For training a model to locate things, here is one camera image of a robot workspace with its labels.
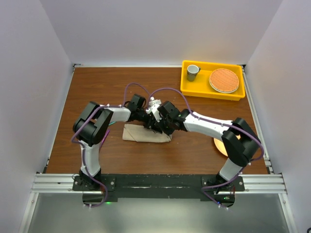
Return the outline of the beige cloth napkin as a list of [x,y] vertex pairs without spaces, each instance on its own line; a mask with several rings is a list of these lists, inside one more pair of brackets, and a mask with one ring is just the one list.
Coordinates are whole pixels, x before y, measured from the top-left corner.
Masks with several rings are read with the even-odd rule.
[[141,125],[125,124],[122,139],[139,143],[166,143],[171,142],[172,136],[146,129]]

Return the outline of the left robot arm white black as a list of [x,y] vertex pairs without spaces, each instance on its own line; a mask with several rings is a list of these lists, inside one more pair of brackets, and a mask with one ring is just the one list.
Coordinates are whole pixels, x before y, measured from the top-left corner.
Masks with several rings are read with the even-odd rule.
[[140,121],[146,129],[160,132],[151,115],[146,113],[146,104],[146,98],[138,94],[134,94],[123,105],[99,105],[93,101],[88,103],[73,125],[72,142],[81,148],[82,164],[78,183],[89,190],[102,189],[99,152],[111,122]]

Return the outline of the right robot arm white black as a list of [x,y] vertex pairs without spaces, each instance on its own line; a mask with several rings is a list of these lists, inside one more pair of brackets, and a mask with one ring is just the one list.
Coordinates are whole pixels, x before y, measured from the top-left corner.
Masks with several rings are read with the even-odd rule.
[[219,120],[203,116],[189,109],[179,111],[171,102],[150,103],[151,114],[157,126],[167,135],[174,131],[201,133],[223,142],[227,160],[218,174],[207,187],[227,191],[234,184],[234,179],[252,161],[262,145],[256,134],[242,118],[234,121]]

